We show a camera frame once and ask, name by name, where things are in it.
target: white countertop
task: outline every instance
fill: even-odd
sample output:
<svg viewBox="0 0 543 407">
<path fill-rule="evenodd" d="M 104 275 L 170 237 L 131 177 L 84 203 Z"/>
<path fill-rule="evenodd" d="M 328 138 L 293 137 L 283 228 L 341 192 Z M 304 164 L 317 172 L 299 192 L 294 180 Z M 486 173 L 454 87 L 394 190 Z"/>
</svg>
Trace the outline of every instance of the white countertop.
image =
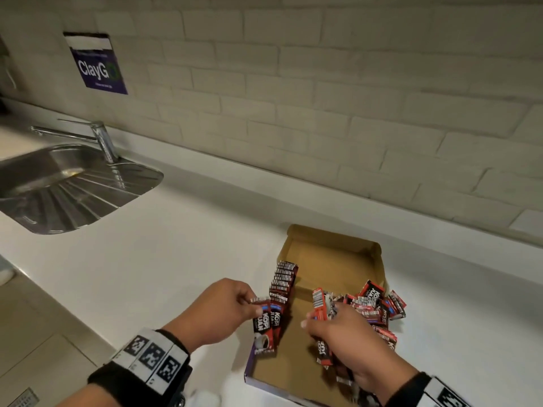
<svg viewBox="0 0 543 407">
<path fill-rule="evenodd" d="M 50 141 L 0 127 L 0 158 Z M 408 303 L 393 325 L 397 351 L 474 406 L 538 405 L 543 390 L 543 287 L 171 165 L 163 182 L 94 224 L 36 235 L 0 214 L 0 254 L 113 346 L 158 328 L 211 282 L 230 277 L 264 293 L 291 223 L 381 243 L 390 286 Z M 223 406 L 291 405 L 243 382 L 245 324 L 193 357 L 188 390 Z"/>
</svg>

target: purple sign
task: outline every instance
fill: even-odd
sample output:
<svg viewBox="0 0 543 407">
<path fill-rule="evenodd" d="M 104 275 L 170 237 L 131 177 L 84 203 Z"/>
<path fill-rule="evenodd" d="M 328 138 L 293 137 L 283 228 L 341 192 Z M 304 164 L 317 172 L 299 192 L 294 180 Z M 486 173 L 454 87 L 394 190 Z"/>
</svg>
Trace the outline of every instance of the purple sign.
<svg viewBox="0 0 543 407">
<path fill-rule="evenodd" d="M 85 86 L 128 94 L 108 35 L 64 33 L 64 37 Z"/>
</svg>

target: cardboard box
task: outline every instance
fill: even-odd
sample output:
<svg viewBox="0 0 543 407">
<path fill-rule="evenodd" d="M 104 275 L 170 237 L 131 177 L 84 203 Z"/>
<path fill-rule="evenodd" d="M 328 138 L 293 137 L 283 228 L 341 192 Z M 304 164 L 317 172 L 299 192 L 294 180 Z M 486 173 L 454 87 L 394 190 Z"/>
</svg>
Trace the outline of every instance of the cardboard box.
<svg viewBox="0 0 543 407">
<path fill-rule="evenodd" d="M 322 287 L 337 294 L 358 294 L 367 280 L 387 289 L 379 244 L 291 225 L 277 260 L 299 266 L 292 319 L 273 358 L 254 356 L 245 369 L 245 382 L 308 407 L 352 407 L 349 387 L 336 383 L 335 371 L 316 362 L 316 345 L 300 327 L 312 310 L 312 291 Z"/>
</svg>

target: black wrist device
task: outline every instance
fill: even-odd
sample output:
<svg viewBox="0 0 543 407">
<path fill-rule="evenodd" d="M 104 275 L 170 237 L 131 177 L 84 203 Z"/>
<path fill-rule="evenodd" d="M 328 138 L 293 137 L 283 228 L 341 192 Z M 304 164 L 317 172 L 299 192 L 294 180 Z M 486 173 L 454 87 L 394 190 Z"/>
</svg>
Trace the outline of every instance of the black wrist device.
<svg viewBox="0 0 543 407">
<path fill-rule="evenodd" d="M 89 376 L 122 407 L 177 406 L 192 372 L 185 346 L 165 330 L 142 329 Z"/>
</svg>

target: coffee cup image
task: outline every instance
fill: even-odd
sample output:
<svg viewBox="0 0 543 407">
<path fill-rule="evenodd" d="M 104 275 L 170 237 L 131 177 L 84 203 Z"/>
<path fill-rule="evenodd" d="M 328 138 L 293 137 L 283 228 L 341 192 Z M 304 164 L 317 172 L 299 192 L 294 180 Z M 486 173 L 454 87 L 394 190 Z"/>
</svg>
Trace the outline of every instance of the coffee cup image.
<svg viewBox="0 0 543 407">
<path fill-rule="evenodd" d="M 268 348 L 270 340 L 267 335 L 260 333 L 255 334 L 255 347 L 259 350 L 265 350 Z"/>
</svg>

